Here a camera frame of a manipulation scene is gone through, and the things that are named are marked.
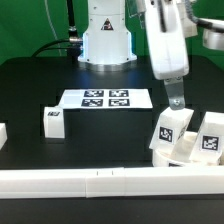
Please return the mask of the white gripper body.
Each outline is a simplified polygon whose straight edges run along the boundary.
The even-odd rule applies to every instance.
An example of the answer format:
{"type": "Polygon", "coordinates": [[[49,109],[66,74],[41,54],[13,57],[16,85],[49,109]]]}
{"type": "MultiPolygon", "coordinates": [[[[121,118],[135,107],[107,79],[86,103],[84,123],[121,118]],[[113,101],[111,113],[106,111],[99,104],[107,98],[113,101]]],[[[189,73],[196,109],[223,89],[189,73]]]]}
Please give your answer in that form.
{"type": "Polygon", "coordinates": [[[145,26],[156,79],[188,74],[185,38],[176,0],[145,0],[145,26]]]}

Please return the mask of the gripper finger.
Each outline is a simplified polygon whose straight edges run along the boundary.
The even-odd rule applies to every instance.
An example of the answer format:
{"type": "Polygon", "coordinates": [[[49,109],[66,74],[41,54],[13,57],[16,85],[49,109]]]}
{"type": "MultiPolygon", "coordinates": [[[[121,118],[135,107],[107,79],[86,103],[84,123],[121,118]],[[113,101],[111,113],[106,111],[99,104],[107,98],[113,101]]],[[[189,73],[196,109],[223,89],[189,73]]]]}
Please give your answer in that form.
{"type": "Polygon", "coordinates": [[[184,85],[182,77],[166,79],[164,81],[169,106],[172,110],[181,110],[185,107],[184,85]]]}

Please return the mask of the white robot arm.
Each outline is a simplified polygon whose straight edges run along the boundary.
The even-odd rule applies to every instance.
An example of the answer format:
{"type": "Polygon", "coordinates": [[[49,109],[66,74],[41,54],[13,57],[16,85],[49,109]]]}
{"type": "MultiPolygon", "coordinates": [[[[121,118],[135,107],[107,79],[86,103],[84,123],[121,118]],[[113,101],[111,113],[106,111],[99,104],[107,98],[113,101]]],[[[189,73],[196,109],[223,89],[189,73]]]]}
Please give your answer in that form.
{"type": "Polygon", "coordinates": [[[81,65],[117,71],[136,61],[125,16],[146,29],[154,76],[164,82],[173,110],[185,107],[183,77],[189,73],[185,39],[204,29],[203,45],[224,51],[224,21],[198,18],[194,0],[88,0],[89,25],[83,34],[81,65]]]}

